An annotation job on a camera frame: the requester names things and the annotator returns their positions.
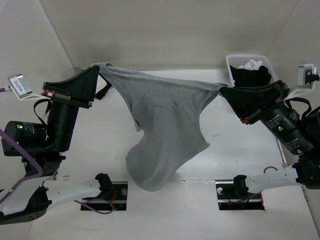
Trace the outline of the grey tank top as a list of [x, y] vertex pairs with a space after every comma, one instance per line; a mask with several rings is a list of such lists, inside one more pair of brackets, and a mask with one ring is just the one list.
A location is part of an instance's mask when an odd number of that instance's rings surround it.
[[126, 155], [134, 182], [159, 191], [175, 172], [206, 150], [200, 115], [219, 95], [222, 83], [154, 76], [99, 62], [100, 75], [124, 100], [141, 140]]

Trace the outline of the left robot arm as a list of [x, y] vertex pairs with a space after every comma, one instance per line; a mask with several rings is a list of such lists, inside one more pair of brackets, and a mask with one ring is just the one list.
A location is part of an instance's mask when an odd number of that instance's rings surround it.
[[92, 106], [99, 71], [94, 65], [67, 80], [45, 82], [39, 102], [47, 104], [47, 120], [10, 121], [0, 132], [4, 155], [21, 157], [23, 169], [22, 179], [0, 192], [2, 225], [32, 222], [67, 202], [107, 201], [114, 192], [106, 173], [71, 186], [55, 189], [46, 185], [70, 148], [79, 109]]

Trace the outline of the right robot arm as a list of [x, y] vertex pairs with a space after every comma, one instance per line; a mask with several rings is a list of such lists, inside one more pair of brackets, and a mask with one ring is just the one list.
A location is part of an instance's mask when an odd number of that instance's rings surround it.
[[237, 175], [232, 192], [247, 198], [267, 189], [285, 186], [320, 188], [320, 109], [311, 107], [299, 114], [287, 96], [290, 89], [278, 80], [259, 87], [222, 87], [220, 94], [227, 100], [243, 124], [262, 124], [292, 155], [294, 164], [260, 175]]

